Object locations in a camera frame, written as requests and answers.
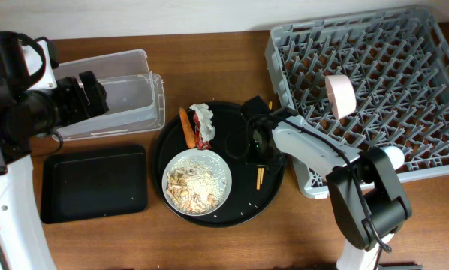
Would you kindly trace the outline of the white napkin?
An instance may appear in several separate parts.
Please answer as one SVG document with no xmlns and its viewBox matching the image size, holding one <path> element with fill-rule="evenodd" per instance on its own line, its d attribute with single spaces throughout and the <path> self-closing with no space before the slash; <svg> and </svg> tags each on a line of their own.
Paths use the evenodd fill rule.
<svg viewBox="0 0 449 270">
<path fill-rule="evenodd" d="M 212 123 L 213 112 L 206 103 L 192 104 L 190 109 L 196 113 L 199 127 L 199 134 L 204 143 L 208 143 L 215 137 L 215 128 Z"/>
</svg>

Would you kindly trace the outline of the light blue cup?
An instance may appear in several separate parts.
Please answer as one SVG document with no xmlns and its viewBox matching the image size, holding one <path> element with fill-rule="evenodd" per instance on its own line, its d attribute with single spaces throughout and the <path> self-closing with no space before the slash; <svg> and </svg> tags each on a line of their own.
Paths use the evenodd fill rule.
<svg viewBox="0 0 449 270">
<path fill-rule="evenodd" d="M 387 146 L 381 148 L 381 150 L 388 156 L 393 169 L 398 170 L 405 163 L 405 155 L 402 150 L 397 148 L 396 146 Z"/>
</svg>

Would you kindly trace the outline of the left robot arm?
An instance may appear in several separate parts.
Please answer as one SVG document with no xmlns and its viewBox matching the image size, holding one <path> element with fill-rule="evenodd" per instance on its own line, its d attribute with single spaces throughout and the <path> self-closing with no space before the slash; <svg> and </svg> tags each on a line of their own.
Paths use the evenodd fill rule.
<svg viewBox="0 0 449 270">
<path fill-rule="evenodd" d="M 0 269 L 54 269 L 33 188 L 29 140 L 108 112 L 95 74 L 56 79 L 54 44 L 0 31 Z"/>
</svg>

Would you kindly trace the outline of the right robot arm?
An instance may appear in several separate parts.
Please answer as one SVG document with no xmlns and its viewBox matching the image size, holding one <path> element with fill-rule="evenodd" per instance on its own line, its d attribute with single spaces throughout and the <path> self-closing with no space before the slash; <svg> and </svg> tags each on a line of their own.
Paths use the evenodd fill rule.
<svg viewBox="0 0 449 270">
<path fill-rule="evenodd" d="M 246 117 L 245 136 L 259 163 L 286 154 L 325 179 L 345 237 L 333 269 L 381 269 L 381 255 L 392 251 L 390 240 L 412 215 L 396 173 L 404 163 L 399 148 L 362 151 L 340 144 L 289 108 Z"/>
</svg>

